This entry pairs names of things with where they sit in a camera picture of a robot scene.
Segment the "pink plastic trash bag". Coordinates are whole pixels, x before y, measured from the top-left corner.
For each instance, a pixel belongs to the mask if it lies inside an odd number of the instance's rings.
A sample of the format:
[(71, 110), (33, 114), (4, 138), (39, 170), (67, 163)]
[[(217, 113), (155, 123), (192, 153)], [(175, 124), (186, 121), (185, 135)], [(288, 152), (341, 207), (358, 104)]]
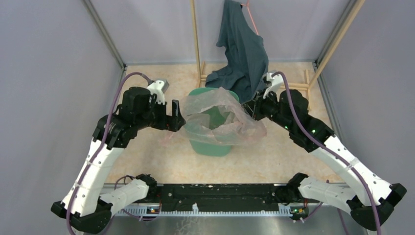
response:
[(248, 115), (224, 88), (189, 94), (180, 100), (180, 110), (184, 126), (178, 132), (166, 132), (162, 143), (183, 137), (214, 145), (249, 145), (267, 135), (264, 124)]

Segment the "green plastic trash bin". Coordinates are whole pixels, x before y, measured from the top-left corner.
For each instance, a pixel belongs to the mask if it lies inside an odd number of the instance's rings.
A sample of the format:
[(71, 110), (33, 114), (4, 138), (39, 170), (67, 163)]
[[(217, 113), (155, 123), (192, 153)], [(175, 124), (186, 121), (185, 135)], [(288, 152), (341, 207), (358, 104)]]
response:
[(235, 130), (239, 97), (232, 91), (197, 88), (185, 99), (184, 133), (193, 150), (201, 155), (223, 157), (230, 153)]

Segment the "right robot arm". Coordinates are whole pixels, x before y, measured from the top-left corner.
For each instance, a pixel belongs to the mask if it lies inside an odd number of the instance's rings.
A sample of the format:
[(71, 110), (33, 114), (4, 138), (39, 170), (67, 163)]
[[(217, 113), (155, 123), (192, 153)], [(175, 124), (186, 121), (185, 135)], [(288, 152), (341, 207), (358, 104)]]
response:
[(377, 231), (390, 217), (407, 190), (391, 184), (366, 167), (341, 143), (333, 130), (308, 112), (308, 100), (297, 90), (257, 92), (243, 104), (255, 120), (268, 118), (288, 131), (290, 139), (329, 166), (346, 184), (331, 185), (303, 173), (287, 184), (289, 200), (317, 200), (336, 207), (362, 227)]

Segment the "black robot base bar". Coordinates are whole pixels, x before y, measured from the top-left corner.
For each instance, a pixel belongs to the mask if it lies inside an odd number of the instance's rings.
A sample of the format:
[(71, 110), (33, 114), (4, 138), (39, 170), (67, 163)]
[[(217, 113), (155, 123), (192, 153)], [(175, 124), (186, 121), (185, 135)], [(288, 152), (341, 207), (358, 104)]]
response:
[(305, 200), (280, 184), (164, 184), (138, 201), (161, 206), (162, 212), (276, 212), (282, 206)]

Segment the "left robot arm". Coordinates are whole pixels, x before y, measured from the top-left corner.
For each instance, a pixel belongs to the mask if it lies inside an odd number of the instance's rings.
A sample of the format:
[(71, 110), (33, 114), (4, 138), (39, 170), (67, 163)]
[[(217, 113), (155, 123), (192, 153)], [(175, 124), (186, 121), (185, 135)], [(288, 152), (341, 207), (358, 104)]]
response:
[(184, 123), (178, 100), (172, 100), (172, 114), (167, 114), (161, 89), (129, 88), (115, 111), (98, 121), (73, 187), (63, 200), (53, 203), (51, 211), (66, 220), (71, 234), (76, 231), (98, 234), (131, 203), (154, 201), (157, 181), (148, 174), (140, 174), (110, 193), (101, 191), (116, 159), (139, 130), (151, 127), (177, 132)]

